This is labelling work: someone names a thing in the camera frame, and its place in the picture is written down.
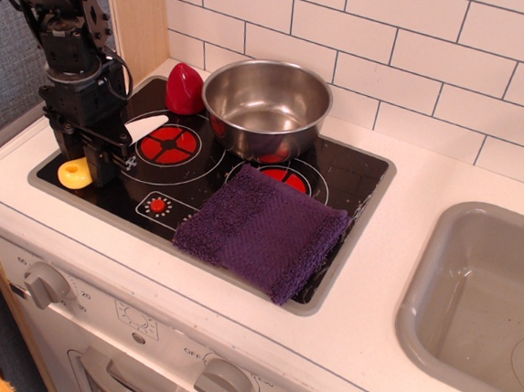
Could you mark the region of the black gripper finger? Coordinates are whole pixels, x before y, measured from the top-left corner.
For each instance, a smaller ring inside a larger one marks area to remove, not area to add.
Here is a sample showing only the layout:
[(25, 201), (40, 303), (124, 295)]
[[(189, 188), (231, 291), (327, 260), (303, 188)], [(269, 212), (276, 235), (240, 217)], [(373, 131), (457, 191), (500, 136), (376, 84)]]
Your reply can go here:
[(91, 173), (92, 182), (96, 187), (103, 187), (113, 181), (120, 173), (120, 167), (115, 161), (119, 149), (102, 143), (89, 143), (82, 146)]
[(50, 118), (49, 122), (66, 161), (77, 160), (85, 156), (81, 135), (70, 123), (56, 118)]

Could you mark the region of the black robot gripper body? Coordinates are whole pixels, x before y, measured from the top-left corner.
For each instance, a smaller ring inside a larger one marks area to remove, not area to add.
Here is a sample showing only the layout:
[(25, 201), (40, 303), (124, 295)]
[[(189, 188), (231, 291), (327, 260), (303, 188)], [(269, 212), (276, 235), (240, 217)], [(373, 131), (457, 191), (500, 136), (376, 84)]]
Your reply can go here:
[(48, 120), (70, 123), (84, 144), (119, 145), (123, 117), (131, 94), (125, 89), (123, 65), (119, 61), (97, 59), (93, 68), (70, 74), (48, 69), (52, 81), (39, 89)]

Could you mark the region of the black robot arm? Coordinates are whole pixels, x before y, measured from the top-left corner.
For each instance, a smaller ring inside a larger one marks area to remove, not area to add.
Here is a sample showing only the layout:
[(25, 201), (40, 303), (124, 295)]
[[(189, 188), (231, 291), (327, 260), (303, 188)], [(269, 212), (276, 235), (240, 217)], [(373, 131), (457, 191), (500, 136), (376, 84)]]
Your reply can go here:
[(92, 182), (109, 184), (135, 164), (134, 138), (122, 119), (134, 82), (106, 44), (109, 15), (97, 0), (8, 2), (24, 15), (45, 54), (50, 83), (39, 95), (62, 155), (85, 158)]

